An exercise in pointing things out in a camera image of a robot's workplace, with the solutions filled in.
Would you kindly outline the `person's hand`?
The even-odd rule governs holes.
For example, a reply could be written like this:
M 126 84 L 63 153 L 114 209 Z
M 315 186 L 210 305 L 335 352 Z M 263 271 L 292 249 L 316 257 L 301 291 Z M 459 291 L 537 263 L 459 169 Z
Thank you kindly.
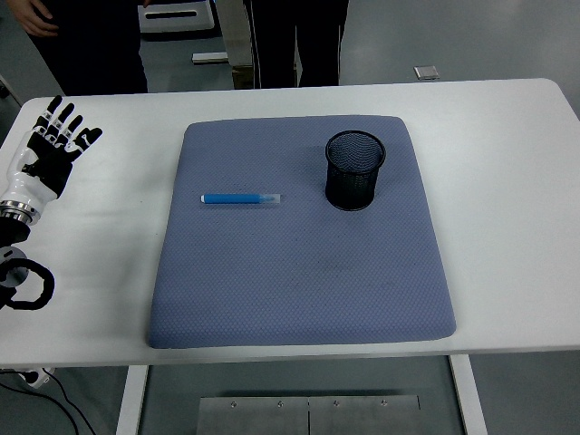
M 31 36 L 55 37 L 58 26 L 52 23 L 53 16 L 42 1 L 14 0 L 7 1 L 15 20 Z

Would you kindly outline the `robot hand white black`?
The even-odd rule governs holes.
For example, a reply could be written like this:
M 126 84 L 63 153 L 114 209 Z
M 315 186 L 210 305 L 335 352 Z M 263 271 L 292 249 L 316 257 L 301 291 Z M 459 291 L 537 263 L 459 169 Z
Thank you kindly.
M 82 127 L 83 116 L 58 95 L 22 138 L 11 161 L 8 188 L 1 195 L 1 215 L 32 222 L 46 205 L 58 199 L 73 163 L 102 135 L 102 129 Z

